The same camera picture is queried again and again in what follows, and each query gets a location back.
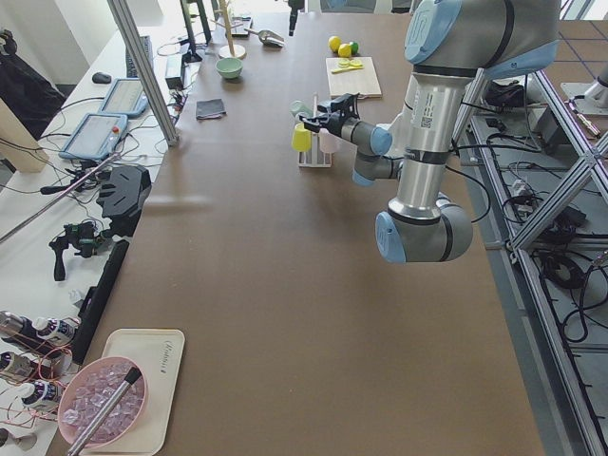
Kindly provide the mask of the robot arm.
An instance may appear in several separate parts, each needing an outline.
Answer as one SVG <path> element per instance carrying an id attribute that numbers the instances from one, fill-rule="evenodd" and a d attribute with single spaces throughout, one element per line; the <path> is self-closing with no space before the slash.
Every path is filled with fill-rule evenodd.
<path id="1" fill-rule="evenodd" d="M 288 0 L 288 7 L 290 9 L 288 33 L 289 33 L 289 36 L 293 36 L 295 34 L 298 14 L 301 10 L 303 10 L 305 8 L 305 1 L 304 0 Z"/>
<path id="2" fill-rule="evenodd" d="M 544 69 L 555 59 L 558 1 L 421 1 L 405 41 L 412 65 L 401 114 L 389 128 L 361 120 L 345 94 L 303 118 L 356 146 L 352 179 L 398 179 L 396 196 L 377 215 L 375 238 L 388 262 L 450 261 L 466 252 L 472 222 L 441 191 L 461 101 L 482 72 L 490 80 Z"/>

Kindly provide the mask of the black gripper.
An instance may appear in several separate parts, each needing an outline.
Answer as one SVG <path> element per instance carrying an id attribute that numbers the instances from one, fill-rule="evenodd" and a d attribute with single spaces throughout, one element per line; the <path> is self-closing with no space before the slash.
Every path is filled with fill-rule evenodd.
<path id="1" fill-rule="evenodd" d="M 346 122 L 351 119 L 359 119 L 357 108 L 357 94 L 346 93 L 338 98 L 322 101 L 317 105 L 316 116 L 306 116 L 298 113 L 297 118 L 303 123 L 304 128 L 313 133 L 320 133 L 322 130 L 329 131 L 334 136 L 341 138 L 342 129 Z"/>

